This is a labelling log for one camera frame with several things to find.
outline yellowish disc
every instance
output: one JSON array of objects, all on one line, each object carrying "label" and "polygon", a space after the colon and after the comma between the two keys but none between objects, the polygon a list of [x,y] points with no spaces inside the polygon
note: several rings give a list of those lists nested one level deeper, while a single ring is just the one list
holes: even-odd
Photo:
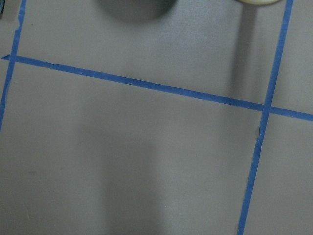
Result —
[{"label": "yellowish disc", "polygon": [[254,4],[254,5],[264,5],[264,4],[271,4],[279,0],[240,0],[240,1],[249,3],[249,4]]}]

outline blue painter's tape strip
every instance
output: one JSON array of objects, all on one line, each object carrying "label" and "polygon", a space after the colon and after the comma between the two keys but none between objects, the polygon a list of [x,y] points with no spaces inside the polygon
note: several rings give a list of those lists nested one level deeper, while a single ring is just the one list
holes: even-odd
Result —
[{"label": "blue painter's tape strip", "polygon": [[9,66],[8,70],[6,72],[4,87],[2,91],[1,101],[0,101],[0,131],[2,127],[2,121],[3,121],[3,115],[5,110],[5,104],[6,104],[6,97],[9,91],[10,82],[12,80],[13,70],[15,66],[15,61],[18,53],[20,38],[21,38],[21,32],[22,32],[22,26],[24,22],[24,16],[25,16],[25,8],[26,8],[26,0],[22,0],[21,6],[20,6],[20,12],[19,12],[19,27],[15,30],[13,44],[12,44],[12,50],[11,50],[11,56],[9,59]]},{"label": "blue painter's tape strip", "polygon": [[[9,55],[4,56],[3,59],[8,60],[10,59],[10,56]],[[247,109],[253,109],[257,111],[262,111],[263,109],[262,104],[257,104],[257,103],[248,102],[244,100],[233,99],[233,98],[228,98],[228,97],[214,95],[214,94],[207,94],[207,93],[187,90],[183,88],[178,88],[178,87],[166,86],[166,85],[112,75],[112,74],[103,73],[103,72],[80,69],[80,68],[67,66],[67,65],[52,64],[52,63],[48,63],[45,61],[26,58],[22,56],[17,56],[16,61],[20,63],[24,63],[24,64],[47,67],[53,70],[70,72],[70,73],[84,75],[88,77],[94,77],[94,78],[104,79],[108,81],[129,84],[132,86],[143,87],[143,88],[147,88],[151,90],[162,91],[162,92],[167,92],[167,93],[172,93],[172,94],[179,94],[179,95],[188,96],[188,97],[197,98],[197,99],[209,100],[209,101],[213,101],[217,103],[223,103],[223,104],[243,107]]]},{"label": "blue painter's tape strip", "polygon": [[313,121],[313,114],[302,113],[298,111],[293,111],[289,109],[281,109],[277,107],[271,107],[270,112],[273,114],[283,115],[287,117],[293,117],[298,119],[303,119],[307,121]]},{"label": "blue painter's tape strip", "polygon": [[238,233],[237,233],[238,235],[243,235],[244,230],[245,230],[246,218],[248,215],[248,210],[249,210],[249,205],[250,205],[250,201],[251,201],[251,196],[252,196],[253,186],[254,186],[254,182],[255,182],[256,172],[257,172],[258,165],[259,165],[262,144],[263,144],[263,140],[264,140],[264,136],[265,136],[265,132],[266,132],[269,113],[271,111],[271,105],[273,102],[273,96],[274,96],[274,92],[275,92],[276,81],[277,81],[280,63],[281,63],[283,50],[284,50],[284,45],[285,45],[285,41],[286,41],[286,35],[287,35],[289,21],[290,21],[290,17],[291,17],[292,5],[293,5],[293,0],[287,0],[286,1],[286,8],[285,8],[285,13],[284,13],[284,17],[283,17],[283,23],[281,26],[280,35],[279,35],[279,39],[278,39],[278,43],[277,43],[277,47],[276,47],[274,63],[273,63],[272,72],[271,72],[270,79],[269,79],[269,84],[268,84],[268,91],[267,91],[265,104],[264,104],[264,108],[263,108],[263,112],[262,112],[262,117],[261,117],[261,121],[260,121],[260,136],[255,143],[255,148],[254,148],[254,153],[253,153],[253,158],[252,158],[252,163],[251,163],[251,168],[250,168],[250,173],[249,173],[249,178],[248,178],[248,183],[246,186],[246,193],[245,193],[244,202],[243,202],[241,215],[240,215],[240,219],[239,219]]}]

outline concrete floor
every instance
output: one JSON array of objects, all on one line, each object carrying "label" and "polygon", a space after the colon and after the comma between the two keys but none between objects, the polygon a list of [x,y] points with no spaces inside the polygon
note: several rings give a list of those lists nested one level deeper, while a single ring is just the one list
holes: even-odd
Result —
[{"label": "concrete floor", "polygon": [[[1,57],[20,4],[6,1]],[[27,0],[0,133],[0,234],[236,235],[285,5]],[[273,99],[289,111],[269,116],[245,235],[313,231],[312,9],[294,1]]]}]

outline cream-colored round object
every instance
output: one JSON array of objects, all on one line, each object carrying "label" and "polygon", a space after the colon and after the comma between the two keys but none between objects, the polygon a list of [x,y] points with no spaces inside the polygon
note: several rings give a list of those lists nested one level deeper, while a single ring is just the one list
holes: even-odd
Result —
[{"label": "cream-colored round object", "polygon": [[271,4],[279,0],[240,0],[240,1],[249,3],[249,4],[254,4],[254,5],[263,5],[263,4]]}]

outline blue line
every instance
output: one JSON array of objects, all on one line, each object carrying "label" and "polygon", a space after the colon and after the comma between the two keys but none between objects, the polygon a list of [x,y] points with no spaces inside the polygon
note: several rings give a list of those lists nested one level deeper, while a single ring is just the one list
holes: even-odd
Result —
[{"label": "blue line", "polygon": [[13,70],[15,66],[15,61],[18,53],[20,38],[21,38],[21,32],[22,32],[22,26],[24,22],[24,16],[25,16],[25,8],[26,8],[26,0],[22,0],[20,12],[19,12],[19,27],[15,30],[13,44],[12,44],[12,50],[11,50],[11,56],[9,59],[9,66],[8,70],[6,72],[3,92],[1,96],[1,102],[0,102],[0,132],[2,128],[2,121],[4,116],[4,110],[5,110],[5,104],[6,104],[6,98],[9,91],[10,82],[12,80]]},{"label": "blue line", "polygon": [[[8,60],[10,59],[10,55],[4,56],[2,59]],[[20,63],[24,63],[24,64],[47,67],[53,70],[70,72],[70,73],[84,75],[88,77],[94,77],[94,78],[99,78],[103,80],[128,84],[132,86],[143,87],[143,88],[147,88],[151,90],[157,90],[157,91],[162,91],[162,92],[167,92],[167,93],[172,93],[172,94],[179,94],[179,95],[188,96],[188,97],[192,97],[196,99],[209,100],[209,101],[213,101],[217,103],[228,104],[228,105],[243,107],[247,109],[253,109],[257,111],[263,110],[262,104],[257,104],[257,103],[248,102],[248,101],[239,100],[239,99],[228,98],[228,97],[214,95],[214,94],[207,94],[207,93],[192,91],[192,90],[178,88],[178,87],[166,86],[162,84],[137,80],[137,79],[128,78],[128,77],[117,76],[117,75],[108,74],[104,72],[80,69],[80,68],[67,66],[67,65],[52,64],[49,62],[26,58],[22,56],[17,56],[16,61]]]},{"label": "blue line", "polygon": [[289,21],[291,17],[292,4],[293,4],[293,0],[287,0],[286,9],[285,9],[284,17],[283,17],[283,23],[281,26],[280,35],[279,35],[279,39],[277,43],[272,72],[271,72],[270,79],[269,79],[268,91],[267,91],[265,104],[264,104],[264,108],[262,112],[262,117],[260,121],[260,136],[255,143],[253,159],[252,159],[250,173],[249,173],[249,179],[248,179],[248,183],[246,186],[245,198],[244,198],[241,215],[239,219],[238,235],[243,235],[244,230],[245,230],[246,218],[248,215],[256,172],[257,172],[259,160],[260,160],[262,144],[263,144],[263,140],[264,140],[264,136],[266,132],[266,127],[268,124],[269,113],[270,113],[271,105],[273,102],[276,81],[277,81],[277,77],[279,73],[279,67],[280,67],[280,63],[281,63],[281,59],[283,55],[286,35],[287,35]]},{"label": "blue line", "polygon": [[293,111],[289,109],[281,109],[277,107],[271,107],[270,112],[272,114],[278,114],[278,115],[287,116],[291,118],[293,117],[293,118],[303,119],[307,121],[313,121],[313,114],[302,113],[302,112]]}]

